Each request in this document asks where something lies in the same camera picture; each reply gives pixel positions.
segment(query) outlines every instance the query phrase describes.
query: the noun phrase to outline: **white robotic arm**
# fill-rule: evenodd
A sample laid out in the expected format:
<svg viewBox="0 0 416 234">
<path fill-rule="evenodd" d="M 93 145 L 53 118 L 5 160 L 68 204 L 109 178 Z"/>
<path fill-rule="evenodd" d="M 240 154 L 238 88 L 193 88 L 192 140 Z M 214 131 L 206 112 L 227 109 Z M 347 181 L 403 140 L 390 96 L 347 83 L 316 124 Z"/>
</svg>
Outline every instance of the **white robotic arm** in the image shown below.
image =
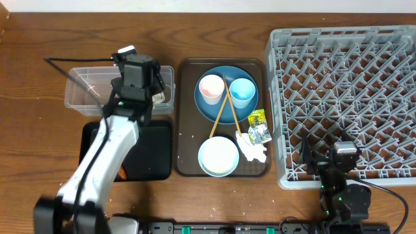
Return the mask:
<svg viewBox="0 0 416 234">
<path fill-rule="evenodd" d="M 84 205 L 85 202 L 90 201 L 100 206 L 103 210 L 118 169 L 121 167 L 127 153 L 138 140 L 137 122 L 129 121 L 128 117 L 117 115 L 108 117 L 107 121 L 110 131 L 109 139 L 88 173 L 79 200 L 79 205 Z M 70 180 L 58 191 L 58 196 L 62 196 L 64 203 L 74 203 L 79 181 L 102 143 L 104 135 L 105 122 L 102 119 L 97 136 L 83 161 Z"/>
</svg>

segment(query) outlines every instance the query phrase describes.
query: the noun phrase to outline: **plastic bin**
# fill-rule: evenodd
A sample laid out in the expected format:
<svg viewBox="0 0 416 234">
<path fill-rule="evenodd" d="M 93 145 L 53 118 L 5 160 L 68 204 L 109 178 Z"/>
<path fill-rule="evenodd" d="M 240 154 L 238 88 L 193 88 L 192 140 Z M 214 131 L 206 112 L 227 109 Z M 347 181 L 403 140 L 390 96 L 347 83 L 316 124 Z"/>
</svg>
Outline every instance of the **plastic bin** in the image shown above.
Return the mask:
<svg viewBox="0 0 416 234">
<path fill-rule="evenodd" d="M 265 57 L 281 188 L 319 188 L 319 176 L 298 162 L 300 137 L 324 155 L 343 129 L 363 151 L 351 176 L 416 185 L 415 41 L 411 25 L 271 32 Z"/>
<path fill-rule="evenodd" d="M 98 98 L 101 106 L 106 104 L 110 98 L 112 90 L 111 80 L 121 76 L 118 68 L 115 66 L 72 68 L 70 75 L 87 86 L 89 91 Z M 174 69 L 171 66 L 161 66 L 161 75 L 166 84 L 164 90 L 165 100 L 163 103 L 153 106 L 152 114 L 170 114 L 174 111 Z M 65 106 L 73 108 L 85 116 L 101 115 L 92 99 L 70 80 L 66 82 Z"/>
</svg>

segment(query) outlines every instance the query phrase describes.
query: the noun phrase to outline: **white tissue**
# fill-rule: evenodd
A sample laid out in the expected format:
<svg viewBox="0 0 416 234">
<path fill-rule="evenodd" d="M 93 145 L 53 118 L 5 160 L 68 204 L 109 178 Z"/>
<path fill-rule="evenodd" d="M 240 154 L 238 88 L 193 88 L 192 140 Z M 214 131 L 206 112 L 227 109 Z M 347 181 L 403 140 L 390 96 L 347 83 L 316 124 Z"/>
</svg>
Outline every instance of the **white tissue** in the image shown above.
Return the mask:
<svg viewBox="0 0 416 234">
<path fill-rule="evenodd" d="M 263 153 L 267 149 L 263 144 L 253 145 L 250 141 L 248 133 L 241 133 L 241 137 L 238 131 L 235 131 L 235 137 L 237 138 L 237 144 L 240 147 L 240 150 L 246 156 L 248 161 L 253 161 L 257 159 L 258 161 L 264 163 L 266 162 L 266 155 Z"/>
</svg>

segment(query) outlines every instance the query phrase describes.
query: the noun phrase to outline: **clear plastic container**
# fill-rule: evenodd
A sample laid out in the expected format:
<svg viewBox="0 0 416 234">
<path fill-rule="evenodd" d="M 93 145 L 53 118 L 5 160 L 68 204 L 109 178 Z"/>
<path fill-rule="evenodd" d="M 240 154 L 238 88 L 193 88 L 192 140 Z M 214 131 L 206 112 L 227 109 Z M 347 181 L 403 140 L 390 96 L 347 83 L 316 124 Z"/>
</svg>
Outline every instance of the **clear plastic container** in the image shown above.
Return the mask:
<svg viewBox="0 0 416 234">
<path fill-rule="evenodd" d="M 111 80 L 120 77 L 117 67 L 72 68 L 70 75 L 83 83 L 95 95 L 101 106 L 110 98 Z M 175 73 L 171 66 L 161 66 L 161 75 L 166 88 L 163 103 L 153 106 L 152 114 L 170 114 L 174 111 Z M 100 110 L 92 99 L 74 82 L 67 80 L 65 91 L 65 106 L 79 111 L 85 116 L 101 116 Z"/>
</svg>

